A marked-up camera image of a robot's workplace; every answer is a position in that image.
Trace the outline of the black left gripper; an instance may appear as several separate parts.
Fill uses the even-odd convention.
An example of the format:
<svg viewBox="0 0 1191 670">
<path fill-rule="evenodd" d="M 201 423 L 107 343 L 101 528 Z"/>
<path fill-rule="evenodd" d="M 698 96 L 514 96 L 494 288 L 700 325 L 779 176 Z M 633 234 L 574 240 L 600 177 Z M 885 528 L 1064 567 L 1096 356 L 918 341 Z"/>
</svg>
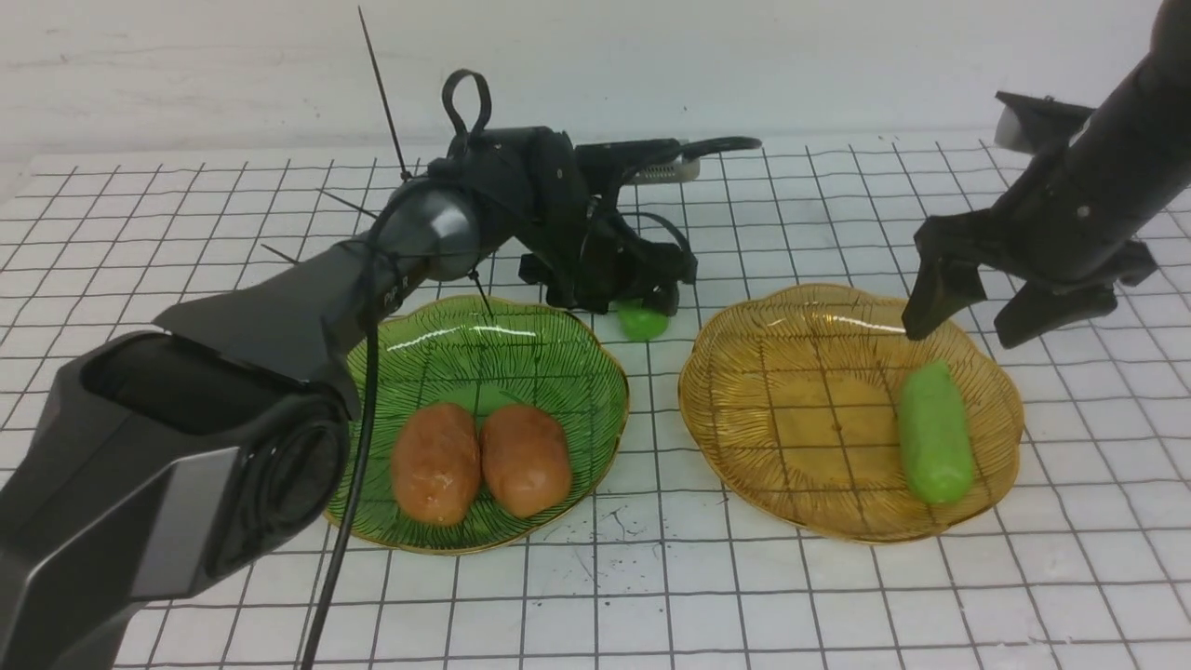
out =
<svg viewBox="0 0 1191 670">
<path fill-rule="evenodd" d="M 673 240 L 646 240 L 628 224 L 629 212 L 599 202 L 584 218 L 522 226 L 517 238 L 528 251 L 519 278 L 542 286 L 553 308 L 607 313 L 617 303 L 636 302 L 654 313 L 673 313 L 679 284 L 696 283 L 696 253 L 668 218 L 640 209 L 634 215 L 660 224 Z"/>
</svg>

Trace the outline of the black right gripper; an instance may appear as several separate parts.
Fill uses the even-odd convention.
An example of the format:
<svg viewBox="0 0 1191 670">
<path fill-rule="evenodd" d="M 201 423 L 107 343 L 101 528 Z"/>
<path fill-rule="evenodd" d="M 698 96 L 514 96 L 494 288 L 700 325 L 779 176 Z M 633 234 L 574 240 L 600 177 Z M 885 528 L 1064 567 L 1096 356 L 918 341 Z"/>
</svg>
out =
<svg viewBox="0 0 1191 670">
<path fill-rule="evenodd" d="M 923 342 L 960 311 L 985 302 L 983 264 L 1039 283 L 1025 283 L 994 318 L 1000 347 L 1106 317 L 1117 298 L 1111 286 L 1098 284 L 1137 286 L 1156 271 L 1156 259 L 1134 242 L 1156 213 L 1158 180 L 1147 171 L 1084 164 L 1071 149 L 1050 149 L 992 207 L 928 217 L 919 226 L 905 336 Z"/>
</svg>

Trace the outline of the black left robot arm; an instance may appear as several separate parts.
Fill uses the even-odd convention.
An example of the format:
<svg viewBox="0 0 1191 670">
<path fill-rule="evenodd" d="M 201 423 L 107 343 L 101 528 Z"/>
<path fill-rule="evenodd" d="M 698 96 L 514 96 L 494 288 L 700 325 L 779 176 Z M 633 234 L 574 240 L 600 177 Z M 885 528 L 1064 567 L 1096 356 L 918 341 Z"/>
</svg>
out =
<svg viewBox="0 0 1191 670">
<path fill-rule="evenodd" d="M 567 308 L 692 283 L 676 246 L 630 242 L 615 207 L 624 184 L 694 179 L 698 156 L 674 139 L 463 133 L 364 233 L 60 367 L 4 486 L 5 669 L 111 669 L 137 610 L 314 522 L 362 406 L 347 355 L 424 281 L 515 238 Z"/>
</svg>

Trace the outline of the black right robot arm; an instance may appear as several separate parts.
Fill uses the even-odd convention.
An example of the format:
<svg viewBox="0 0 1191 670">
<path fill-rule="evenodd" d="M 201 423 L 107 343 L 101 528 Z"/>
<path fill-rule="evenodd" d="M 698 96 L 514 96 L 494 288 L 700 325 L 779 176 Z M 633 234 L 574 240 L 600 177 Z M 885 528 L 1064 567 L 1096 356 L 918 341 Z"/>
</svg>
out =
<svg viewBox="0 0 1191 670">
<path fill-rule="evenodd" d="M 1024 281 L 994 318 L 1003 347 L 1114 313 L 1115 284 L 1156 271 L 1140 228 L 1186 190 L 1190 5 L 1165 1 L 1151 46 L 1097 109 L 1000 92 L 999 148 L 1029 165 L 990 208 L 931 215 L 913 236 L 919 268 L 903 311 L 910 340 L 985 302 L 980 268 Z"/>
</svg>

